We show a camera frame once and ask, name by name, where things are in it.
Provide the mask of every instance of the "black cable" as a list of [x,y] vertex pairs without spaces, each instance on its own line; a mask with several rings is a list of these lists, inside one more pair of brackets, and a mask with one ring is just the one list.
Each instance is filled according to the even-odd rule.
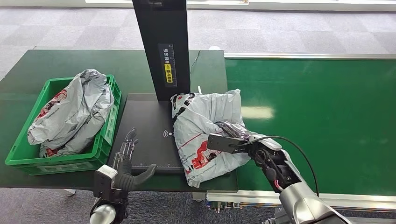
[[244,143],[244,144],[240,144],[240,145],[233,145],[233,144],[231,144],[230,146],[235,146],[235,147],[247,146],[247,145],[250,145],[250,144],[252,144],[252,143],[254,143],[254,142],[263,140],[263,139],[282,139],[282,140],[285,140],[285,141],[289,142],[290,144],[292,144],[294,147],[296,147],[296,148],[301,152],[301,154],[303,155],[303,157],[304,157],[305,160],[307,161],[308,166],[309,166],[310,169],[311,169],[311,172],[312,172],[312,175],[313,175],[313,180],[314,180],[314,182],[315,182],[316,195],[319,197],[318,181],[317,181],[317,179],[316,179],[316,175],[315,175],[315,172],[313,171],[312,165],[311,165],[311,163],[309,162],[308,157],[307,157],[307,155],[304,153],[304,151],[303,151],[296,143],[292,142],[291,140],[289,140],[289,139],[287,139],[287,138],[285,138],[285,137],[282,137],[282,136],[270,135],[270,136],[265,136],[265,137],[261,137],[261,138],[255,139],[255,140],[253,140],[253,141],[250,141],[250,142],[247,142],[247,143]]

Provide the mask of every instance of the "green plastic crate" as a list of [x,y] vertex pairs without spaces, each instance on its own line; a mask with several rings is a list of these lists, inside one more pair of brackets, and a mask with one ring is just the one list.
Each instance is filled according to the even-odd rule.
[[28,128],[33,123],[33,120],[37,117],[42,107],[66,87],[72,79],[72,77],[53,78],[46,81],[6,158],[6,165],[19,168],[30,175],[44,175],[95,170],[106,164],[113,143],[115,123],[121,100],[121,91],[113,75],[107,75],[107,83],[114,95],[114,105],[106,123],[96,134],[93,144],[88,146],[83,154],[39,158],[40,144],[30,145],[28,143]]

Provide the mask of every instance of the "robotic hand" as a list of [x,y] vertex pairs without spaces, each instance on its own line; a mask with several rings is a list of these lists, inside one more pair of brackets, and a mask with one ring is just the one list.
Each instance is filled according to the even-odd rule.
[[314,172],[316,194],[302,178],[289,154],[272,138],[290,142],[306,158],[296,144],[284,137],[252,133],[239,124],[223,121],[216,124],[230,137],[210,134],[207,148],[228,153],[247,153],[256,166],[262,169],[273,190],[280,193],[283,209],[293,224],[352,224],[319,198]]
[[156,164],[138,176],[131,175],[131,157],[138,142],[135,137],[136,130],[132,128],[114,157],[113,167],[103,165],[95,171],[93,195],[97,200],[91,209],[91,224],[120,224],[128,217],[128,192],[154,175]]

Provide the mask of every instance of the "plastic bag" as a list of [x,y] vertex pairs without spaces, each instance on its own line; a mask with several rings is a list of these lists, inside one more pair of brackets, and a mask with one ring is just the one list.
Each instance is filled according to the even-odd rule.
[[42,108],[28,129],[28,142],[42,144],[41,157],[79,153],[90,142],[114,102],[106,79],[96,70],[84,70]]
[[240,90],[225,94],[180,94],[171,99],[176,146],[189,186],[228,173],[250,160],[247,153],[230,154],[206,148],[208,135],[222,134],[215,122],[243,124]]

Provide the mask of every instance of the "vertical black pole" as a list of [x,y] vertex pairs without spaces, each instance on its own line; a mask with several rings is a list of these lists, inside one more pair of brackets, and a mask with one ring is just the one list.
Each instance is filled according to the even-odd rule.
[[190,92],[186,0],[133,0],[158,101]]

